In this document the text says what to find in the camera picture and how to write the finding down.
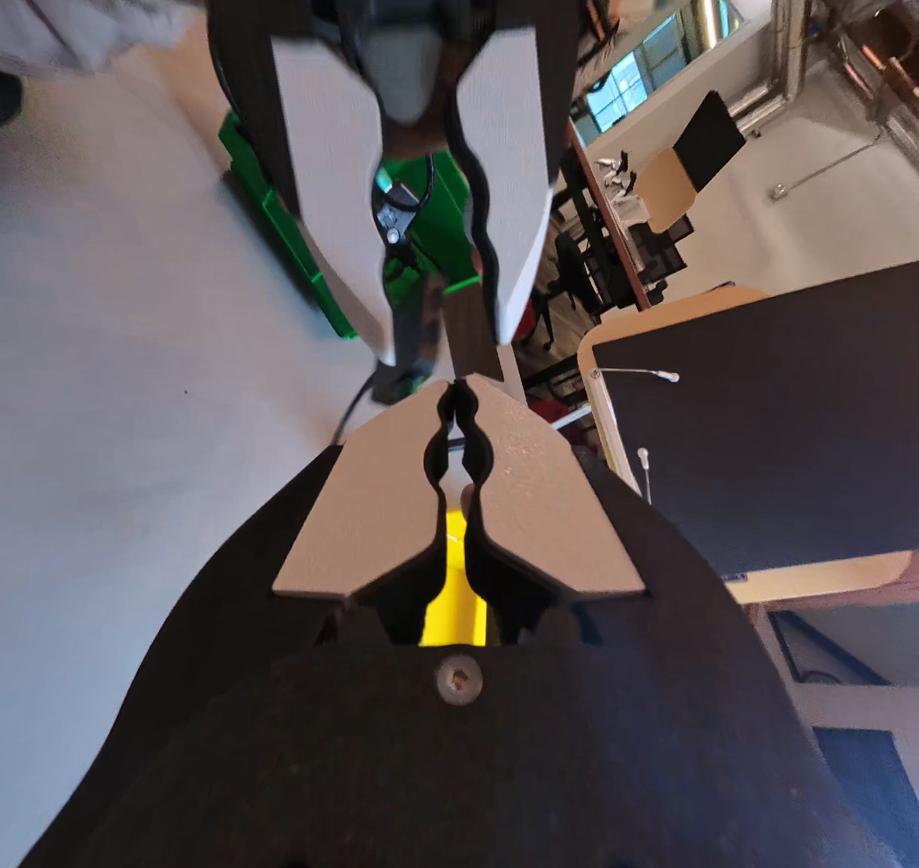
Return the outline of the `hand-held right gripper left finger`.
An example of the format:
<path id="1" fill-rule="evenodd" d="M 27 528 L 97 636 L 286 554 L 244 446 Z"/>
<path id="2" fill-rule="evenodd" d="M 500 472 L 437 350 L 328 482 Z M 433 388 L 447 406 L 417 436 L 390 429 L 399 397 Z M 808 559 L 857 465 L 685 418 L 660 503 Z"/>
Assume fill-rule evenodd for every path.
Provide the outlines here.
<path id="1" fill-rule="evenodd" d="M 451 391 L 435 381 L 345 439 L 274 594 L 369 607 L 392 643 L 420 643 L 446 581 Z"/>

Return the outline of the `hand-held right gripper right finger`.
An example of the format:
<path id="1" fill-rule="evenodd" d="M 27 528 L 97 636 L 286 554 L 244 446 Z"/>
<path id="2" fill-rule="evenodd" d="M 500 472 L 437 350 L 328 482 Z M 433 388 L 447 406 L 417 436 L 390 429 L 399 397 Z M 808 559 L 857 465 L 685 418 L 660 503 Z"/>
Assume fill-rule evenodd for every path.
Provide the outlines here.
<path id="1" fill-rule="evenodd" d="M 572 446 L 550 423 L 478 375 L 454 385 L 454 418 L 473 485 L 466 573 L 502 644 L 537 632 L 549 610 L 646 592 Z"/>

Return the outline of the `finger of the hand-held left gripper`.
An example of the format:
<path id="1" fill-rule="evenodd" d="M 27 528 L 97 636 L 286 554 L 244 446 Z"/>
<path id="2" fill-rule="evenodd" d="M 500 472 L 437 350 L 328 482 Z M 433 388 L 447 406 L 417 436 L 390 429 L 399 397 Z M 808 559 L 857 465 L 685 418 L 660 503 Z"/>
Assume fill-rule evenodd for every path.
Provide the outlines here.
<path id="1" fill-rule="evenodd" d="M 509 345 L 535 281 L 552 197 L 534 25 L 488 37 L 457 81 L 448 137 L 470 188 L 469 229 L 493 335 Z"/>
<path id="2" fill-rule="evenodd" d="M 273 37 L 271 47 L 307 244 L 355 332 L 392 367 L 386 246 L 371 209 L 382 161 L 377 96 L 319 40 Z"/>

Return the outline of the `green plastic bin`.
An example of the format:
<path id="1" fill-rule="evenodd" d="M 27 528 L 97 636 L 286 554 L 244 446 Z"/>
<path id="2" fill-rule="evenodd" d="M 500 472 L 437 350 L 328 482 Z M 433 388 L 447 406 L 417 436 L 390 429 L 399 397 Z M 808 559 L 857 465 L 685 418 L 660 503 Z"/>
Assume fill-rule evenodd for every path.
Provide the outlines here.
<path id="1" fill-rule="evenodd" d="M 275 254 L 280 257 L 282 265 L 289 271 L 296 288 L 322 311 L 340 338 L 357 338 L 359 334 L 333 297 L 323 270 L 310 252 L 301 230 L 282 207 L 275 189 L 262 172 L 247 133 L 235 112 L 231 111 L 225 116 L 218 136 L 231 158 L 231 173 L 258 214 L 262 231 Z M 479 277 L 472 263 L 472 246 L 464 229 L 468 185 L 458 164 L 447 151 L 438 151 L 434 156 L 437 170 L 435 192 L 411 230 L 427 258 L 436 264 L 431 275 L 445 278 L 445 295 L 448 296 L 459 289 L 477 284 Z M 401 162 L 384 162 L 382 166 L 392 178 L 402 172 L 400 179 L 418 195 L 421 194 L 425 187 L 424 166 L 418 170 L 420 174 L 414 176 L 414 169 L 408 166 L 401 168 L 397 166 L 398 163 Z M 388 283 L 384 279 L 384 268 L 385 290 L 389 300 L 396 305 L 421 277 L 407 270 L 394 282 Z"/>

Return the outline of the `black adapter hub with cable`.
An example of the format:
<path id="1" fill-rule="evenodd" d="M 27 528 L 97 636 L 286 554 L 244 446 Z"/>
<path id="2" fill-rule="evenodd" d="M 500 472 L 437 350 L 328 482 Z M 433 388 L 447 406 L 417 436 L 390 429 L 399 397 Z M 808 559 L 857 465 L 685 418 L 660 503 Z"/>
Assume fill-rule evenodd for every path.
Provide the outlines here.
<path id="1" fill-rule="evenodd" d="M 410 185 L 400 179 L 402 172 L 392 178 L 383 166 L 375 177 L 371 203 L 387 245 L 384 279 L 389 283 L 394 282 L 407 270 L 420 277 L 431 275 L 436 266 L 427 258 L 411 230 L 418 215 L 427 208 L 435 192 L 435 156 L 428 153 L 423 159 L 401 162 L 397 166 L 414 169 L 414 176 L 418 176 L 418 170 L 424 166 L 425 187 L 418 195 Z"/>

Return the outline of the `yellow plastic bin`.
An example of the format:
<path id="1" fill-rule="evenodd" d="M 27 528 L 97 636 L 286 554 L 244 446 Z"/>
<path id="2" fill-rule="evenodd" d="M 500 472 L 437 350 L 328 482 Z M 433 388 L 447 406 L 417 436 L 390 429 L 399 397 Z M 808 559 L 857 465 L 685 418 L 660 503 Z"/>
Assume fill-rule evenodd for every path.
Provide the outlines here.
<path id="1" fill-rule="evenodd" d="M 467 522 L 461 510 L 449 510 L 444 586 L 426 610 L 420 646 L 485 646 L 488 607 L 472 589 L 466 571 Z"/>

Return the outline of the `person's left forearm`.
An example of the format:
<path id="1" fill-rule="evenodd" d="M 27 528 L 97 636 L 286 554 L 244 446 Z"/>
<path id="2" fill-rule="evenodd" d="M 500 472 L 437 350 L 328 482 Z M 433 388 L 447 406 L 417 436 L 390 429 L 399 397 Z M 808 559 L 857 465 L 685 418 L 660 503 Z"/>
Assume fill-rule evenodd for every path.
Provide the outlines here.
<path id="1" fill-rule="evenodd" d="M 204 0 L 1 0 L 2 71 L 51 79 L 109 68 L 135 46 L 173 47 Z"/>

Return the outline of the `person's left hand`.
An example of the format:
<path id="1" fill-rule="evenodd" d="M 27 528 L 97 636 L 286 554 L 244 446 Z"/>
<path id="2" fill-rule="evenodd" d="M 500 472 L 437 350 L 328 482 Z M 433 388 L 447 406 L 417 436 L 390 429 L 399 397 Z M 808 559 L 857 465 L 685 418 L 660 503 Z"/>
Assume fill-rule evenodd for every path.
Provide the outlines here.
<path id="1" fill-rule="evenodd" d="M 383 159 L 413 161 L 448 148 L 442 119 L 422 119 L 412 126 L 387 119 L 383 125 Z"/>

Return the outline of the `brown desk black legs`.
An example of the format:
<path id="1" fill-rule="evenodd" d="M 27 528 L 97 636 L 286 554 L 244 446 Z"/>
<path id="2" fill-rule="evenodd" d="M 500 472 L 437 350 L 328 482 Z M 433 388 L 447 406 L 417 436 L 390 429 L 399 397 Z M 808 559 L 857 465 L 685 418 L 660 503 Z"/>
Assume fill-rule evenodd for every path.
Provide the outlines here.
<path id="1" fill-rule="evenodd" d="M 607 237 L 612 241 L 617 257 L 623 266 L 624 273 L 635 298 L 638 311 L 649 310 L 651 303 L 643 283 L 639 279 L 638 251 L 630 237 L 628 229 L 623 225 L 616 212 L 611 208 L 606 198 L 604 187 L 594 175 L 591 162 L 586 154 L 573 121 L 568 118 L 566 126 L 566 143 L 576 157 L 578 165 L 575 167 L 576 177 L 566 179 L 566 184 L 572 193 L 572 200 L 577 202 L 575 193 L 579 195 L 584 191 L 589 192 L 595 208 L 598 210 L 606 229 Z"/>

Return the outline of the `clear rack with devices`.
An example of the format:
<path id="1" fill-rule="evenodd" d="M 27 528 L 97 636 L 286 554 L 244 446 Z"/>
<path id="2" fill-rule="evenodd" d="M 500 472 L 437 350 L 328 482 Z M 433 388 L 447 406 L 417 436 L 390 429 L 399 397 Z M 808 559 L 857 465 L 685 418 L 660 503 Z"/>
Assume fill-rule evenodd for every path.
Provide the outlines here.
<path id="1" fill-rule="evenodd" d="M 627 227 L 646 223 L 649 215 L 634 191 L 638 174 L 630 168 L 628 152 L 621 150 L 616 158 L 598 158 L 594 166 L 602 173 L 606 201 L 621 223 Z"/>

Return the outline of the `black office chair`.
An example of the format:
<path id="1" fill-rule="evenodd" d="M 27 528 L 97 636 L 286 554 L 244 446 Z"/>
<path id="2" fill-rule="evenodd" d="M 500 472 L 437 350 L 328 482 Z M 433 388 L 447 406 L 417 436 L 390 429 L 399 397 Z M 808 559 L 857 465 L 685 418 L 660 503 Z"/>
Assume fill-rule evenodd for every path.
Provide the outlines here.
<path id="1" fill-rule="evenodd" d="M 543 346 L 545 352 L 554 344 L 555 336 L 549 312 L 549 303 L 565 295 L 574 307 L 580 304 L 594 325 L 600 323 L 601 315 L 608 309 L 601 297 L 594 290 L 582 253 L 566 232 L 561 232 L 555 239 L 556 265 L 558 277 L 551 282 L 542 295 L 540 317 L 544 320 L 548 340 Z"/>

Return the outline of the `tan rounded board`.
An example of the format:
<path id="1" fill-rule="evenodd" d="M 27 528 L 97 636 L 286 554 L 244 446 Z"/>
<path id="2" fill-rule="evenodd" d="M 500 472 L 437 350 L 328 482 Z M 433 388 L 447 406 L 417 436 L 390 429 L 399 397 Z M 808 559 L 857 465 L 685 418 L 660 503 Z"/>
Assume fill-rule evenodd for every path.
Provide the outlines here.
<path id="1" fill-rule="evenodd" d="M 675 150 L 665 148 L 638 174 L 633 194 L 647 212 L 650 231 L 662 234 L 692 208 L 697 190 Z"/>

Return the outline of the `wood-rimmed black board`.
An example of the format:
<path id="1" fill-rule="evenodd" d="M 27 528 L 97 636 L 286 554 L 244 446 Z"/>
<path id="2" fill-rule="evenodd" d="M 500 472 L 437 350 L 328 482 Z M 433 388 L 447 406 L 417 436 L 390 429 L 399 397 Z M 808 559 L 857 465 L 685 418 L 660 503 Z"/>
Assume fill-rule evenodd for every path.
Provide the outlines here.
<path id="1" fill-rule="evenodd" d="M 651 504 L 741 604 L 917 598 L 918 267 L 784 295 L 718 288 L 583 338 Z"/>

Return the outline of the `black wall panel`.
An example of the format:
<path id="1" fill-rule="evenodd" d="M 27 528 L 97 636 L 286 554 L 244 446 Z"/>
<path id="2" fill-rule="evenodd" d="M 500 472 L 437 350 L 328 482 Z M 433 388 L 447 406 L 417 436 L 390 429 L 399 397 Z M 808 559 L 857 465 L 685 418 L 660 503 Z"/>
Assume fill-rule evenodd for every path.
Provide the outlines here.
<path id="1" fill-rule="evenodd" d="M 672 149 L 690 184 L 700 193 L 745 143 L 720 94 L 711 90 Z"/>

